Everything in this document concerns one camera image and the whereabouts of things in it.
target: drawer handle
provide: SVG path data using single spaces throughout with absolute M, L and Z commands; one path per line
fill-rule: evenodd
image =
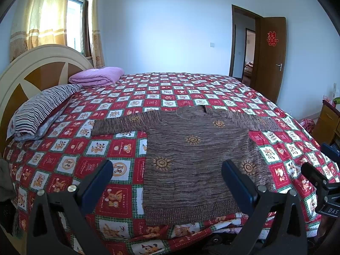
M 333 118 L 331 116 L 329 116 L 327 113 L 326 113 L 327 117 L 330 118 L 331 120 L 333 120 Z

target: metal bolt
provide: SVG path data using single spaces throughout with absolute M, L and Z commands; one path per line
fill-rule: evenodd
M 296 190 L 293 190 L 293 189 L 291 189 L 291 190 L 289 191 L 289 193 L 290 193 L 290 195 L 293 196 L 293 197 L 296 197 L 296 195 L 297 195 Z
M 259 185 L 257 186 L 257 190 L 259 190 L 261 193 L 265 193 L 267 191 L 267 187 L 265 185 Z
M 37 192 L 37 195 L 41 197 L 42 195 L 44 195 L 44 193 L 45 193 L 45 191 L 44 191 L 43 189 L 40 189 L 40 190 Z
M 69 191 L 70 193 L 75 192 L 75 190 L 77 190 L 76 185 L 70 185 L 70 186 L 67 187 L 67 191 Z

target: red paper cutout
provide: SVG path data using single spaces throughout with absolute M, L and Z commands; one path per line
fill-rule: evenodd
M 268 33 L 268 38 L 267 38 L 267 42 L 269 44 L 269 46 L 276 46 L 278 39 L 276 39 L 276 32 L 274 31 L 270 31 Z

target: striped pillow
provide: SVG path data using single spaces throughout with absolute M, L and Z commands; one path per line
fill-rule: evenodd
M 58 85 L 30 98 L 11 118 L 7 138 L 17 133 L 34 135 L 49 114 L 81 87 L 80 84 Z

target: window frame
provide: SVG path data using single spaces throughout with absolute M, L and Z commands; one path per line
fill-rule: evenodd
M 88 30 L 88 0 L 74 0 L 82 3 L 82 39 L 83 39 L 83 55 L 92 57 L 90 49 L 90 35 Z

